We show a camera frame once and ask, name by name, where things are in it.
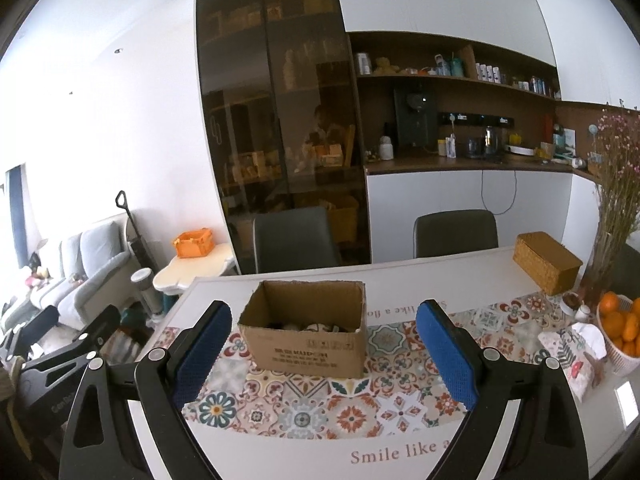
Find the tissue box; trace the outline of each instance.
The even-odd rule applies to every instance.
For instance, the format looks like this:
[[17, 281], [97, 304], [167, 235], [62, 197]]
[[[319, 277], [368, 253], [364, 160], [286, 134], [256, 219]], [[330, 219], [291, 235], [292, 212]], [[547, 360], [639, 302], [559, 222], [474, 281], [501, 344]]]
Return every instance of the tissue box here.
[[[307, 376], [360, 378], [367, 345], [361, 282], [260, 282], [238, 327], [258, 367]], [[319, 323], [346, 332], [277, 330]]]
[[573, 288], [582, 261], [545, 232], [518, 235], [513, 261], [549, 296]]

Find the blue gripper pad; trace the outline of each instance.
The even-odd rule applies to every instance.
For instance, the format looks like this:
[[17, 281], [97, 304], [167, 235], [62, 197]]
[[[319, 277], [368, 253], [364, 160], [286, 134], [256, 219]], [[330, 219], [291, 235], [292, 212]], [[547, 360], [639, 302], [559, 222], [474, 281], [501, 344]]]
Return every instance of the blue gripper pad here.
[[175, 371], [174, 406], [179, 410], [187, 402], [196, 400], [200, 388], [207, 380], [216, 359], [222, 351], [226, 338], [231, 333], [231, 309], [226, 303], [216, 301], [216, 313], [196, 334], [188, 352]]
[[415, 327], [438, 367], [451, 397], [471, 411], [478, 402], [474, 366], [465, 357], [455, 325], [434, 300], [424, 301], [415, 315]]

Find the cable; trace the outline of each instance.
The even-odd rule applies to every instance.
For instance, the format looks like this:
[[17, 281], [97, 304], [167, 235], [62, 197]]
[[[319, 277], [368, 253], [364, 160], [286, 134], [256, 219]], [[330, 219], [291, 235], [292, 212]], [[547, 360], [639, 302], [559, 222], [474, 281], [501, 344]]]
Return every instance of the cable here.
[[513, 179], [515, 181], [515, 189], [513, 190], [513, 200], [511, 200], [511, 205], [501, 213], [494, 213], [484, 203], [484, 170], [482, 170], [480, 178], [481, 178], [480, 198], [482, 199], [482, 205], [484, 206], [484, 209], [487, 210], [489, 213], [492, 213], [494, 216], [500, 216], [507, 213], [513, 207], [513, 204], [515, 204], [516, 195], [518, 194], [518, 175], [516, 174], [516, 171], [513, 170]]

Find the open cardboard box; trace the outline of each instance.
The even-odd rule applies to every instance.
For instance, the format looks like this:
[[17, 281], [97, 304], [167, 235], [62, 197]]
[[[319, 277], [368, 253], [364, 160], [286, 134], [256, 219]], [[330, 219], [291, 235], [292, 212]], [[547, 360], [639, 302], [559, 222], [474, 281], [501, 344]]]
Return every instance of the open cardboard box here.
[[[366, 302], [361, 282], [261, 282], [238, 327], [265, 370], [336, 378], [364, 374]], [[337, 325], [346, 332], [276, 330], [270, 324]]]

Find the patterned table runner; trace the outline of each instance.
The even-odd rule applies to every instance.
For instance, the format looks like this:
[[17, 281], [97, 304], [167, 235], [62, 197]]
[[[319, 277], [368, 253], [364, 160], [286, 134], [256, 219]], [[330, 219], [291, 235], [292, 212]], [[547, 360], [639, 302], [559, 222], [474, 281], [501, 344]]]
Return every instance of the patterned table runner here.
[[[518, 339], [525, 323], [543, 330], [568, 325], [558, 297], [537, 292], [449, 314], [481, 347], [510, 360], [539, 363], [548, 352], [536, 340]], [[167, 327], [156, 346], [168, 348], [180, 332]], [[367, 327], [365, 375], [358, 380], [261, 370], [248, 346], [232, 332], [187, 420], [217, 430], [283, 438], [361, 438], [424, 430], [459, 420], [462, 403], [451, 398], [415, 329], [415, 321]]]

